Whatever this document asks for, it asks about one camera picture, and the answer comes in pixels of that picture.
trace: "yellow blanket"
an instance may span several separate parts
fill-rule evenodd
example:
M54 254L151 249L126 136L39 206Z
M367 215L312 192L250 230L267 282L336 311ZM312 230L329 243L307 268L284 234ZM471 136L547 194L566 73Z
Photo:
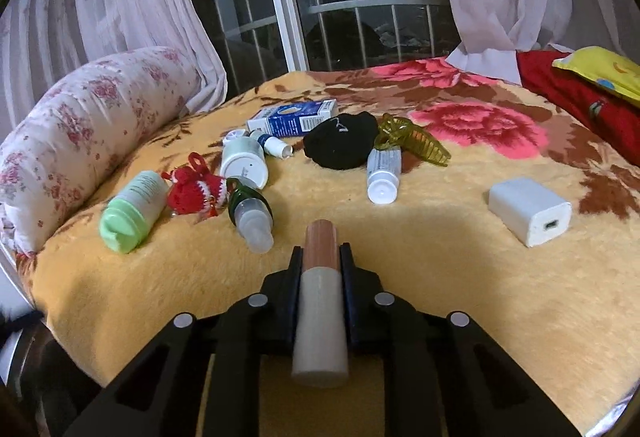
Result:
M375 206L363 168L327 170L301 150L268 158L275 245L263 256L249 253L226 213L203 221L166 211L125 256L100 240L100 212L140 170L171 169L192 150L217 168L222 136L261 107L327 97L341 112L429 124L450 166L405 157L398 200ZM519 176L572 202L564 235L528 249L488 211L492 184ZM206 317L256 292L287 266L306 225L326 218L387 290L428 313L471 314L584 432L640 375L639 212L638 168L523 88L419 70L292 73L159 132L20 271L56 337L105 384L176 313ZM263 364L261 435L383 435L377 360L353 360L337 391L296 387L289 372L285 359Z

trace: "concealer tube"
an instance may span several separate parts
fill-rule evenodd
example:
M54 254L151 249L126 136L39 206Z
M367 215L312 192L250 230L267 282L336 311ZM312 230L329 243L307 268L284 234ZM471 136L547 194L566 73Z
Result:
M291 377L308 387L339 387L349 377L342 274L334 224L306 228Z

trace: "silver screw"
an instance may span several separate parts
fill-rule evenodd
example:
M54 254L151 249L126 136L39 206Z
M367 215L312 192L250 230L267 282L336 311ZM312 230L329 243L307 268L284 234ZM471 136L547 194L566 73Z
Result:
M456 327L466 327L469 324L469 316L464 312L454 312L449 319Z
M183 312L182 314L178 314L174 318L174 325L179 329L188 327L192 323L193 323L193 316L191 316L189 313L186 313L186 312Z
M252 307L262 307L263 305L267 305L269 299L267 298L266 294L257 293L249 296L249 299L247 301Z
M396 297L393 296L390 292L379 292L373 298L378 305L382 305L384 307L388 307L392 305L394 301L396 301Z

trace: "black beanie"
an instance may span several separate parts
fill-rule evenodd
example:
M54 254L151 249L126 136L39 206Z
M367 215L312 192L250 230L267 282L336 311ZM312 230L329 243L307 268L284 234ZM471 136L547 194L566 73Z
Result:
M305 135L305 155L323 168L357 168L367 162L377 135L378 122L369 112L341 113Z

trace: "white power adapter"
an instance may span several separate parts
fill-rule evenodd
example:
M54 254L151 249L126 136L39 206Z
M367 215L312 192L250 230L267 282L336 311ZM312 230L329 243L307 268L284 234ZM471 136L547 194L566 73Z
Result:
M571 220L571 203L532 179L523 177L494 184L489 210L527 247L564 233Z

